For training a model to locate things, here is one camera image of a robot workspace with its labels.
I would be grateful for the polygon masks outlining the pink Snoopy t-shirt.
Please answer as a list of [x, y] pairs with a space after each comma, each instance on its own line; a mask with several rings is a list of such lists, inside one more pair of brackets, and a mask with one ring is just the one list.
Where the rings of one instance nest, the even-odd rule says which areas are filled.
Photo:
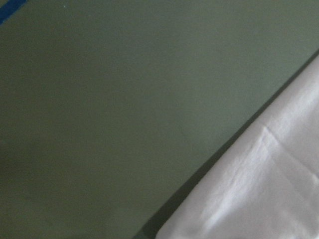
[[319, 236], [319, 61], [243, 132], [157, 233], [159, 239]]

